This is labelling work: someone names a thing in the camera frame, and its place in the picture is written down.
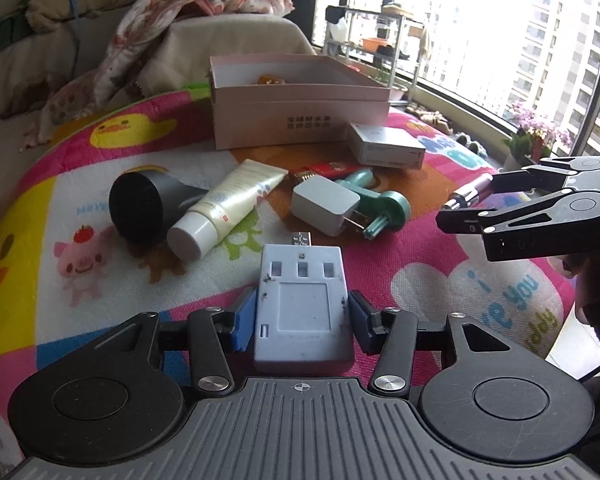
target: cream tube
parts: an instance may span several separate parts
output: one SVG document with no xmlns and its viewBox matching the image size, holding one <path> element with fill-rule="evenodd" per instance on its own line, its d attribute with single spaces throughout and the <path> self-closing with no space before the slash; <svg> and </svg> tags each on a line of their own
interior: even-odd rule
<svg viewBox="0 0 600 480">
<path fill-rule="evenodd" d="M 169 247 L 181 260 L 203 258 L 286 174 L 282 168 L 245 160 L 169 229 Z"/>
</svg>

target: blanket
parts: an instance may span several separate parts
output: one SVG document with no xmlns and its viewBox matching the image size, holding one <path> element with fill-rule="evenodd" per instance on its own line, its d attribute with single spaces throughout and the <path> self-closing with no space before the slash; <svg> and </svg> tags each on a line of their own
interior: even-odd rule
<svg viewBox="0 0 600 480">
<path fill-rule="evenodd" d="M 128 70 L 186 4 L 197 3 L 209 15 L 250 12 L 285 16 L 291 0 L 137 0 L 120 21 L 99 67 L 71 81 L 46 102 L 25 147 L 51 140 L 57 126 L 103 109 L 122 87 Z"/>
<path fill-rule="evenodd" d="M 107 198 L 120 174 L 152 168 L 210 189 L 246 158 L 287 169 L 354 162 L 344 143 L 217 152 L 209 102 L 192 97 L 200 92 L 156 96 L 83 123 L 66 139 L 59 133 L 20 180 L 0 222 L 0 475 L 21 460 L 7 403 L 27 376 L 138 312 L 184 320 L 195 309 L 228 306 L 257 283 L 264 244 L 289 243 L 292 232 L 308 229 L 289 211 L 292 184 L 285 180 L 202 261 L 182 262 L 164 243 L 138 248 L 117 235 Z M 570 282 L 544 258 L 488 262 L 479 236 L 436 227 L 449 192 L 494 169 L 413 116 L 392 111 L 387 124 L 427 149 L 420 171 L 374 170 L 375 189 L 407 197 L 411 220 L 373 241 L 354 230 L 337 238 L 314 230 L 314 244 L 340 246 L 349 290 L 359 289 L 377 307 L 398 305 L 433 321 L 463 311 L 545 356 L 573 303 Z M 506 194 L 489 204 L 524 199 Z M 440 359 L 417 354 L 412 382 L 423 384 Z M 181 384 L 189 381 L 186 359 L 183 352 L 165 357 L 165 370 Z M 356 346 L 347 374 L 366 383 L 375 362 Z"/>
</svg>

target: cartoon mat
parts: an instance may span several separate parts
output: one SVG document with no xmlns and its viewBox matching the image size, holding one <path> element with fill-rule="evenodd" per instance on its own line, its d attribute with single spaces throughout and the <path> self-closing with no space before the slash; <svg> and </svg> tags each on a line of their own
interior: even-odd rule
<svg viewBox="0 0 600 480">
<path fill-rule="evenodd" d="M 376 170 L 376 189 L 403 193 L 411 221 L 371 242 L 356 232 L 328 238 L 314 231 L 314 244 L 340 245 L 347 286 L 376 306 L 397 304 L 429 320 L 460 310 L 545 356 L 572 305 L 571 284 L 544 259 L 487 262 L 480 237 L 436 228 L 449 192 L 493 168 L 414 117 L 392 112 L 388 125 L 427 148 L 421 171 Z M 0 476 L 22 458 L 6 413 L 17 384 L 138 312 L 183 320 L 204 306 L 228 306 L 257 282 L 264 244 L 288 243 L 291 232 L 307 229 L 290 214 L 285 180 L 212 253 L 184 263 L 165 244 L 140 250 L 118 237 L 107 210 L 117 176 L 152 168 L 209 189 L 245 158 L 287 169 L 353 162 L 343 144 L 216 152 L 212 132 L 208 101 L 186 90 L 164 94 L 82 127 L 21 180 L 0 224 Z M 523 199 L 490 198 L 496 207 Z M 185 383 L 186 358 L 170 354 L 166 368 Z M 418 354 L 413 382 L 422 384 L 440 362 L 432 352 Z M 366 381 L 374 362 L 356 349 L 349 374 Z"/>
</svg>

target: green plastic object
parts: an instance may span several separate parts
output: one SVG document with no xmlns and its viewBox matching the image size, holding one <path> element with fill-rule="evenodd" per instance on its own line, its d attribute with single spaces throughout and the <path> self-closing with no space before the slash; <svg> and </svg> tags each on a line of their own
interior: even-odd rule
<svg viewBox="0 0 600 480">
<path fill-rule="evenodd" d="M 344 180 L 336 181 L 341 186 L 360 195 L 356 211 L 370 220 L 369 225 L 362 231 L 367 240 L 376 238 L 385 227 L 392 231 L 399 231 L 411 217 L 409 201 L 397 191 L 378 193 L 363 187 L 365 182 L 368 186 L 372 181 L 373 174 L 367 168 L 352 173 Z"/>
</svg>

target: open box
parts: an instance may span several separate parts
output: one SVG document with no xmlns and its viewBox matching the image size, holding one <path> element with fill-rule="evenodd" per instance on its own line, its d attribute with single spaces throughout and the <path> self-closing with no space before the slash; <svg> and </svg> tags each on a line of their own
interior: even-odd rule
<svg viewBox="0 0 600 480">
<path fill-rule="evenodd" d="M 381 126 L 389 89 L 326 56 L 236 54 L 211 62 L 216 149 L 345 140 L 349 123 Z M 285 84 L 258 85 L 261 75 Z"/>
</svg>

